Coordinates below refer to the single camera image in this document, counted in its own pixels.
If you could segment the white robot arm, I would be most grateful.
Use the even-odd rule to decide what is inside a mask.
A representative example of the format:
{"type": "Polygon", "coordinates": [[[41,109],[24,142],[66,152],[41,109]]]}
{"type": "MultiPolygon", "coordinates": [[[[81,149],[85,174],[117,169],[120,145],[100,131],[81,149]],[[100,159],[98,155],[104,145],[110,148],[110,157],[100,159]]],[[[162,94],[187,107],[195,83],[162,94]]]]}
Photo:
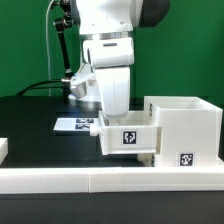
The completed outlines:
{"type": "Polygon", "coordinates": [[[170,5],[171,0],[71,0],[82,59],[71,89],[76,91],[84,84],[95,86],[106,118],[125,117],[129,110],[133,29],[156,26],[170,5]]]}

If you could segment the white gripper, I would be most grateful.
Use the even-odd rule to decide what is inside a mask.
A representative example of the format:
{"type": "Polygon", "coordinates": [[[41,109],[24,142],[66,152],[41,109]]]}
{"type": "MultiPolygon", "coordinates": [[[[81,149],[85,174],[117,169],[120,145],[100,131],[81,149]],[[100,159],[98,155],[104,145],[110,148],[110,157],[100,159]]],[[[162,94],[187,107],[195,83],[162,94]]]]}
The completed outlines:
{"type": "Polygon", "coordinates": [[[96,69],[95,75],[104,115],[125,117],[129,111],[130,68],[96,69]]]}

